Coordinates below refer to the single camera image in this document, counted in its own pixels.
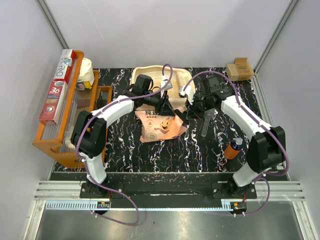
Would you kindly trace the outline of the clear plastic scoop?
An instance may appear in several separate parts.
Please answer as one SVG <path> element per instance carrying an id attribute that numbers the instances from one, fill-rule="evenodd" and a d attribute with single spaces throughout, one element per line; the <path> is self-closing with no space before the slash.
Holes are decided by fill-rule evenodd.
<path id="1" fill-rule="evenodd" d="M 202 137 L 207 136 L 210 121 L 212 118 L 214 118 L 214 116 L 215 116 L 215 109 L 214 108 L 206 110 L 204 112 L 204 123 L 203 123 L 202 131 L 201 131 Z"/>

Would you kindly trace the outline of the pink cat litter bag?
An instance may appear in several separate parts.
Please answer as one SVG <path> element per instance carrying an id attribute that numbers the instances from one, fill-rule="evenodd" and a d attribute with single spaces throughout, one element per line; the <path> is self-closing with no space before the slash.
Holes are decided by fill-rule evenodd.
<path id="1" fill-rule="evenodd" d="M 138 110 L 135 116 L 141 121 L 140 141 L 150 143 L 175 139 L 187 131 L 183 120 L 177 115 L 158 115 L 155 111 Z"/>

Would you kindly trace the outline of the cream plastic litter box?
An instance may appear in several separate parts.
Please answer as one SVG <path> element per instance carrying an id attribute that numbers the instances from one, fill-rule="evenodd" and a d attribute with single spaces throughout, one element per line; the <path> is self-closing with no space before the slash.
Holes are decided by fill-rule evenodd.
<path id="1" fill-rule="evenodd" d="M 153 79 L 153 87 L 156 87 L 153 92 L 161 88 L 162 81 L 162 65 L 150 65 L 145 67 L 136 67 L 130 78 L 130 85 L 136 82 L 138 75 L 143 74 Z M 180 88 L 192 78 L 191 73 L 183 68 L 173 68 L 171 79 L 172 88 L 168 90 L 169 102 L 172 108 L 178 109 L 181 113 L 187 110 L 186 98 L 179 97 Z"/>

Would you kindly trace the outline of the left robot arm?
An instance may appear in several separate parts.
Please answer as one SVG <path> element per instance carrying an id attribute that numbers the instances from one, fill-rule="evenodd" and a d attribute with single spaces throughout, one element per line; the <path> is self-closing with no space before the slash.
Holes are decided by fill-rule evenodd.
<path id="1" fill-rule="evenodd" d="M 93 183 L 90 190 L 96 197 L 106 196 L 109 190 L 104 182 L 107 175 L 102 153 L 106 146 L 107 128 L 118 119 L 142 105 L 149 105 L 154 107 L 151 115 L 155 120 L 142 119 L 145 128 L 142 142 L 171 140 L 186 132 L 184 122 L 178 115 L 180 111 L 173 109 L 169 102 L 167 89 L 170 82 L 165 75 L 162 79 L 162 87 L 153 91 L 153 79 L 139 74 L 135 82 L 111 103 L 78 114 L 70 142 L 75 147 L 75 155 L 85 165 L 87 179 Z"/>

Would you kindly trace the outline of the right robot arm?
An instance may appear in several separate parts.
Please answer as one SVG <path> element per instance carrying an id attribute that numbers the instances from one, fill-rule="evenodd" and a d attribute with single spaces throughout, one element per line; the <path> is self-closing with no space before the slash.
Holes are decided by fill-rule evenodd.
<path id="1" fill-rule="evenodd" d="M 273 127 L 259 118 L 241 100 L 232 87 L 222 88 L 216 77 L 202 81 L 204 93 L 198 94 L 190 82 L 184 83 L 179 95 L 187 97 L 188 108 L 199 118 L 211 109 L 229 116 L 249 138 L 245 164 L 237 170 L 227 186 L 228 194 L 239 198 L 258 176 L 288 159 L 286 136 L 282 127 Z"/>

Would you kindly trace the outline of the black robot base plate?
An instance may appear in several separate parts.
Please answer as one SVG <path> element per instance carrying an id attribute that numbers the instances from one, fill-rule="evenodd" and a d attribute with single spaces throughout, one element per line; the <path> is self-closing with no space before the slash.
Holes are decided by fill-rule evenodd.
<path id="1" fill-rule="evenodd" d="M 256 199 L 249 184 L 238 187 L 232 173 L 107 173 L 101 185 L 127 196 L 199 196 L 210 199 Z"/>

